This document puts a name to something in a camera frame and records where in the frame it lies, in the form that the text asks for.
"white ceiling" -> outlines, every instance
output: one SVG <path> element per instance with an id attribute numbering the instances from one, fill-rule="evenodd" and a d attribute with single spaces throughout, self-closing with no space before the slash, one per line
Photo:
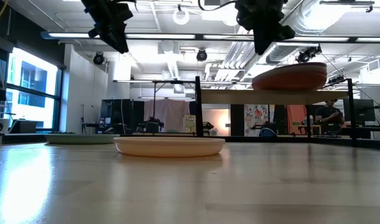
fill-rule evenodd
<path id="1" fill-rule="evenodd" d="M 289 0 L 284 13 L 292 9 L 299 0 Z M 45 30 L 55 32 L 87 32 L 93 27 L 92 18 L 83 12 L 84 6 L 81 2 L 69 2 L 63 0 L 10 0 L 9 3 L 15 10 L 34 21 Z M 157 10 L 171 9 L 170 11 L 156 11 L 156 18 L 153 16 L 151 7 L 138 5 L 139 12 L 136 12 L 133 5 L 130 8 L 134 14 L 133 18 L 127 21 L 126 32 L 172 32 L 172 33 L 214 33 L 230 34 L 236 33 L 239 26 L 227 26 L 222 21 L 204 21 L 201 15 L 190 13 L 190 20 L 186 25 L 178 25 L 173 21 L 173 9 L 175 6 L 155 6 Z M 198 7 L 190 7 L 193 11 L 199 11 Z M 380 35 L 380 8 L 372 13 L 365 13 L 366 8 L 352 9 L 347 12 L 336 24 L 328 28 L 325 35 Z M 156 19 L 161 30 L 158 30 Z M 112 51 L 109 46 L 99 40 L 82 40 L 82 46 L 77 45 L 76 49 L 94 54 L 97 51 Z M 132 67 L 132 73 L 161 73 L 167 69 L 166 63 L 160 60 L 156 54 L 158 41 L 128 41 L 130 52 L 138 61 Z M 191 46 L 195 49 L 205 48 L 209 54 L 209 60 L 223 60 L 230 49 L 230 42 L 191 42 L 180 41 L 180 46 Z M 330 55 L 336 67 L 345 67 L 351 62 L 341 56 L 346 55 L 380 55 L 380 45 L 361 44 L 322 44 L 323 53 Z M 144 50 L 152 54 L 144 55 Z M 186 51 L 182 60 L 178 61 L 180 70 L 204 70 L 204 63 L 197 63 L 195 52 Z M 113 60 L 117 53 L 106 53 L 106 56 Z M 327 62 L 325 58 L 318 57 L 314 61 Z M 328 66 L 329 71 L 334 70 L 332 65 Z M 349 71 L 349 75 L 358 74 L 357 70 Z"/>

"window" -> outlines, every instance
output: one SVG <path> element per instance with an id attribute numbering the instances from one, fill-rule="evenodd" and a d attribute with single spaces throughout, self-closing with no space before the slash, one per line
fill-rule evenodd
<path id="1" fill-rule="evenodd" d="M 53 128 L 54 105 L 52 98 L 38 96 L 8 88 L 6 93 L 7 108 L 4 118 L 38 121 L 37 128 Z"/>
<path id="2" fill-rule="evenodd" d="M 55 65 L 17 48 L 9 58 L 8 83 L 55 95 L 58 72 Z"/>

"man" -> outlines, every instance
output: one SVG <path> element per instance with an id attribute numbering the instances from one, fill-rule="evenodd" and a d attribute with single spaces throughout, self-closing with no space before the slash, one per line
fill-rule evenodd
<path id="1" fill-rule="evenodd" d="M 328 131 L 341 131 L 341 125 L 345 123 L 343 114 L 334 107 L 337 99 L 326 101 L 326 104 L 316 110 L 315 122 L 321 124 L 323 133 Z"/>

